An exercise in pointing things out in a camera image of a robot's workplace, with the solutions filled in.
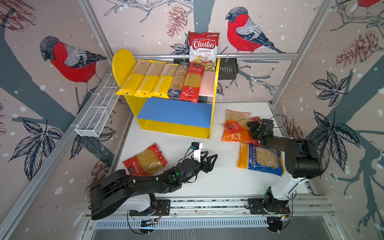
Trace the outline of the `yellow Pastatime spaghetti bag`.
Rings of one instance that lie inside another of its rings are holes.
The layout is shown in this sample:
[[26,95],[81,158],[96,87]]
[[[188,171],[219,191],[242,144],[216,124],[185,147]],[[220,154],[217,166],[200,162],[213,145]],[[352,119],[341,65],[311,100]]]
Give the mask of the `yellow Pastatime spaghetti bag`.
[[152,61],[138,60],[116,95],[134,96],[151,64]]
[[151,65],[147,70],[143,80],[139,84],[134,96],[140,98],[149,98],[150,93],[157,82],[166,62],[151,61]]
[[178,64],[165,64],[158,80],[156,81],[151,93],[150,98],[162,98],[168,99],[168,91],[171,87],[171,83],[174,79],[176,71],[178,69]]

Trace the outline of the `blue spaghetti bag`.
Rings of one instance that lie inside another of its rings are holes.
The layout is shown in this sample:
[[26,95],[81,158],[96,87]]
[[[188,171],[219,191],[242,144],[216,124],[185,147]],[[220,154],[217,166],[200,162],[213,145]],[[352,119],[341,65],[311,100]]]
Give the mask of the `blue spaghetti bag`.
[[168,97],[170,99],[178,99],[182,92],[182,88],[184,86],[184,82],[190,67],[189,62],[180,62],[174,78],[172,80],[170,89],[168,91]]

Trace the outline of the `red spaghetti bag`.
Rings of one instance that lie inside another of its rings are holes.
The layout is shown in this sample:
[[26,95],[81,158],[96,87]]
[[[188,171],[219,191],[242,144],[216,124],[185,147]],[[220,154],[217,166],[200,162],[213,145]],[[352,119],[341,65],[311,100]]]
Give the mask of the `red spaghetti bag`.
[[180,100],[193,103],[198,102],[204,71],[204,66],[197,63],[190,63],[182,92],[179,96]]
[[248,123],[253,123],[255,121],[260,122],[261,119],[259,117],[254,117],[244,120],[238,120],[230,123],[225,123],[223,124],[223,127],[228,134],[233,134],[241,131],[248,131],[250,129]]

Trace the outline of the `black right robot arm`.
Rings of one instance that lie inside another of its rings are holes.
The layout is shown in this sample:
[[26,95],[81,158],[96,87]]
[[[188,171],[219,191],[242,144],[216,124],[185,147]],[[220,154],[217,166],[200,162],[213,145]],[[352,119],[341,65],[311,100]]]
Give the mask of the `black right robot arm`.
[[294,189],[324,172],[317,147],[312,141],[275,137],[271,119],[251,119],[247,126],[251,143],[241,145],[238,163],[248,170],[280,177],[267,189],[262,203],[270,214],[287,213]]

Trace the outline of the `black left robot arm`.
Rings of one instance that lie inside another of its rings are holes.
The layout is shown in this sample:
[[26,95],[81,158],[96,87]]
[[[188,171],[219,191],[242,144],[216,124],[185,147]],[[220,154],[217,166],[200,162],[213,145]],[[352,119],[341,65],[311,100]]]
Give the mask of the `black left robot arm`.
[[175,167],[157,176],[136,177],[127,175],[125,170],[118,170],[91,186],[90,197],[92,220],[100,220],[113,214],[123,203],[135,196],[145,194],[166,194],[182,188],[199,172],[213,170],[218,155],[208,155],[203,151],[201,161],[184,159]]

